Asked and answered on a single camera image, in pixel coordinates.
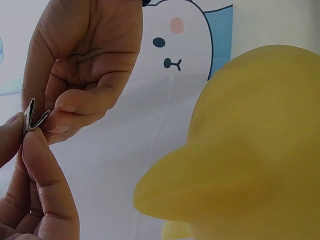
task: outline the pink cheek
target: pink cheek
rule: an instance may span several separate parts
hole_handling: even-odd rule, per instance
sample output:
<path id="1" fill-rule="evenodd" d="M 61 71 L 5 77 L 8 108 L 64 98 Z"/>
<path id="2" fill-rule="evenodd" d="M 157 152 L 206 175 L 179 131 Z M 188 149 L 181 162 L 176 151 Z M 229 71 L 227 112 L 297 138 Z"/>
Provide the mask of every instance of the pink cheek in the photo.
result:
<path id="1" fill-rule="evenodd" d="M 174 34 L 181 34 L 184 31 L 184 21 L 180 17 L 173 17 L 170 20 L 170 29 Z"/>

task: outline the skin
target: skin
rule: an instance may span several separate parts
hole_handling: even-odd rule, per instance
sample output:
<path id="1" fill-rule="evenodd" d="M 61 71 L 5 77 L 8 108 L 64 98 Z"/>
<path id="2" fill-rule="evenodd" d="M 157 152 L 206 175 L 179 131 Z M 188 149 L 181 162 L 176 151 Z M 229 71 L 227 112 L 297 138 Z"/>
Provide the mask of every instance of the skin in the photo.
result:
<path id="1" fill-rule="evenodd" d="M 101 119 L 117 102 L 142 40 L 142 0 L 50 0 L 31 39 L 22 110 L 36 98 L 35 118 L 49 144 Z"/>
<path id="2" fill-rule="evenodd" d="M 0 239 L 78 240 L 79 216 L 66 178 L 40 128 L 21 145 L 23 122 L 20 113 L 0 126 L 0 167 L 17 153 L 0 199 Z"/>

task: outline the yellow toy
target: yellow toy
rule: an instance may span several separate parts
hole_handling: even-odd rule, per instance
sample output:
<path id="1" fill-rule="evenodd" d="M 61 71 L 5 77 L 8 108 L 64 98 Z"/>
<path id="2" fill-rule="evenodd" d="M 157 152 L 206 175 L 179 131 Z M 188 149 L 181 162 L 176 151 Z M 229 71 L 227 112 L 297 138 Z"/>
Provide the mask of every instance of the yellow toy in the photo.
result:
<path id="1" fill-rule="evenodd" d="M 165 239 L 319 239 L 320 56 L 271 45 L 215 73 L 134 206 L 169 220 Z"/>

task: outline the small folded paper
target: small folded paper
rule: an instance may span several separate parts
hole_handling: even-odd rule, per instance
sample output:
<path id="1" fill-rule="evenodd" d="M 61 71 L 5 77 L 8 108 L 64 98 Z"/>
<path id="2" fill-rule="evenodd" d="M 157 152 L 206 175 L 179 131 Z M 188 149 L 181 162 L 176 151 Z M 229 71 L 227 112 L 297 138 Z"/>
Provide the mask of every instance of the small folded paper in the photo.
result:
<path id="1" fill-rule="evenodd" d="M 36 129 L 38 126 L 42 124 L 42 122 L 49 116 L 50 110 L 47 110 L 41 117 L 40 119 L 32 125 L 32 118 L 34 116 L 35 112 L 35 104 L 36 104 L 36 99 L 32 98 L 29 106 L 24 112 L 24 125 L 23 125 L 23 136 L 22 139 L 26 136 L 28 132 L 33 131 Z"/>

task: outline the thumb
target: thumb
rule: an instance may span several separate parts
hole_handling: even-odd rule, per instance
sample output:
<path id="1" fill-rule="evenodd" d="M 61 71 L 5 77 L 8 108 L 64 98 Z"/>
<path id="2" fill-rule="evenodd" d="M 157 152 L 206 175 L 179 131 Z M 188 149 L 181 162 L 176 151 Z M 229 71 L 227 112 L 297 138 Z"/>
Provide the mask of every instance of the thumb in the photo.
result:
<path id="1" fill-rule="evenodd" d="M 86 35 L 90 1 L 50 0 L 31 38 L 22 85 L 22 110 L 35 98 L 34 118 L 46 105 L 46 87 L 56 60 L 67 58 Z"/>
<path id="2" fill-rule="evenodd" d="M 24 130 L 24 115 L 19 112 L 0 126 L 0 168 L 18 152 Z"/>

